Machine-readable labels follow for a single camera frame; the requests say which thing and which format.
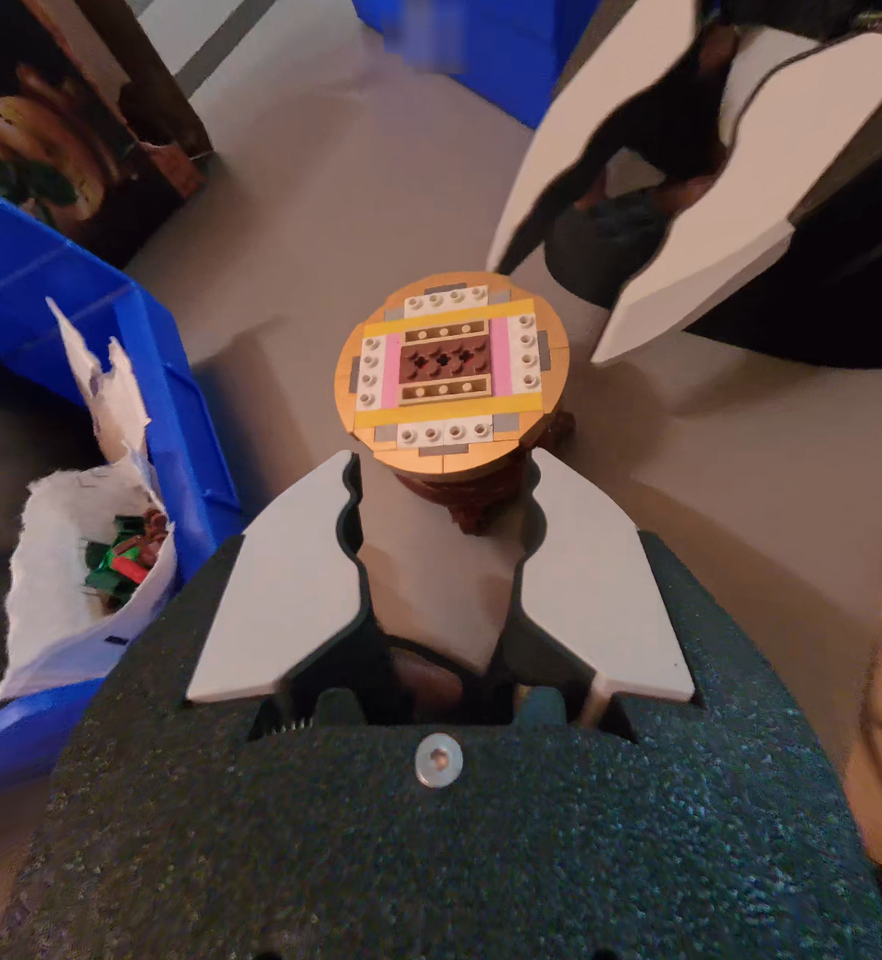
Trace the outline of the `pile of small lego pieces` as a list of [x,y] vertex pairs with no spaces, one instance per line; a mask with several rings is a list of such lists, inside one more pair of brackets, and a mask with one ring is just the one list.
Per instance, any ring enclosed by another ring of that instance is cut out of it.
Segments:
[[84,588],[97,596],[107,614],[130,601],[157,565],[168,539],[167,515],[154,507],[139,515],[116,514],[112,522],[110,542],[87,540],[84,548]]

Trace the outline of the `orchid print lego box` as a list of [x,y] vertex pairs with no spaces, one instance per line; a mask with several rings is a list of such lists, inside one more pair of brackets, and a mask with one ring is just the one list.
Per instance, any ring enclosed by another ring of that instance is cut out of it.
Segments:
[[0,1],[0,198],[123,268],[212,151],[129,2]]

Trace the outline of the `blue plastic bin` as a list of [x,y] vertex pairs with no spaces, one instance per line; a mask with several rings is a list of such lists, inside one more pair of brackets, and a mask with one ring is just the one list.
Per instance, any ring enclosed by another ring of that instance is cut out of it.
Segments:
[[15,698],[0,692],[0,794],[47,775],[101,679],[242,515],[231,474],[171,314],[122,271],[0,198],[0,365],[83,405],[51,300],[95,359],[131,362],[148,418],[147,454],[173,523],[159,568],[103,626],[71,628],[63,654],[29,654]]
[[598,1],[354,1],[388,53],[453,78],[531,129]]

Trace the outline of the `black mesh chair seat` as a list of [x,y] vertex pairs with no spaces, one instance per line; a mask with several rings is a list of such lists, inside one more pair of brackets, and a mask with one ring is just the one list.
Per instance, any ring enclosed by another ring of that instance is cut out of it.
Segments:
[[[579,299],[611,310],[672,215],[711,183],[703,175],[615,198],[596,190],[554,223],[547,270]],[[686,331],[787,361],[882,369],[882,160],[804,222],[768,271]]]

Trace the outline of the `person's right hand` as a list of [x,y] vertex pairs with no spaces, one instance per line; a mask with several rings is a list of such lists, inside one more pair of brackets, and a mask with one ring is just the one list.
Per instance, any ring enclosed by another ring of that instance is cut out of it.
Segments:
[[[707,28],[704,39],[699,41],[697,78],[702,81],[726,78],[737,45],[734,26],[713,25]],[[727,153],[719,139],[718,126],[714,127],[712,137],[710,162],[701,167],[698,175],[687,179],[666,177],[651,189],[651,202],[665,217],[671,219],[692,207],[715,182]],[[587,211],[609,197],[608,166],[605,165],[599,169],[591,188],[578,199],[574,208]]]

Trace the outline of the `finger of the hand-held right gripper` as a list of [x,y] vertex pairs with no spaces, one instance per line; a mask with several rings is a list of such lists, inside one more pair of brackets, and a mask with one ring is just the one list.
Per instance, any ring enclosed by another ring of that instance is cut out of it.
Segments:
[[882,157],[882,32],[769,73],[711,188],[624,288],[591,356],[607,366],[698,321],[787,252],[797,226]]
[[694,45],[700,2],[601,2],[567,63],[500,214],[486,270],[510,275],[637,132],[646,99]]

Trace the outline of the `torn white paper bag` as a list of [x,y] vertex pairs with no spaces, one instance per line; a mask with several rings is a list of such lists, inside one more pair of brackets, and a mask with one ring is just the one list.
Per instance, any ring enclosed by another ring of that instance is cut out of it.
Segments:
[[[149,457],[151,424],[131,359],[117,339],[103,369],[80,331],[49,296],[64,355],[105,462],[33,481],[20,516],[5,598],[7,665],[0,702],[105,677],[171,597],[178,572],[176,524]],[[85,542],[109,543],[113,517],[149,508],[168,518],[159,561],[130,601],[105,613],[85,590]]]

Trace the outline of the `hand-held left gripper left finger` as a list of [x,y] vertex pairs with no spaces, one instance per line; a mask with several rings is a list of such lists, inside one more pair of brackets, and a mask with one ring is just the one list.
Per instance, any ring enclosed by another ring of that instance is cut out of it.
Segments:
[[348,525],[361,497],[360,458],[342,450],[249,524],[187,686],[189,702],[277,692],[360,622],[359,547]]

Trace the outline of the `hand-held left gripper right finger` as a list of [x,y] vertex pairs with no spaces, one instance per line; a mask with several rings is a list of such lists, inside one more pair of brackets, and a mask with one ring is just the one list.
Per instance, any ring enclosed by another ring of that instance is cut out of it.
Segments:
[[504,625],[509,682],[557,691],[567,721],[584,727],[618,694],[690,703],[695,683],[635,522],[545,449],[530,454],[527,479]]

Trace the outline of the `lego flower pot model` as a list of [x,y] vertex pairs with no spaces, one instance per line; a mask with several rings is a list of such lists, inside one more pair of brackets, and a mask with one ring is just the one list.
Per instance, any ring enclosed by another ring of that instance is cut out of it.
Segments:
[[544,297],[495,272],[438,273],[351,332],[334,399],[375,461],[480,535],[519,495],[528,453],[573,434],[569,363],[567,331]]

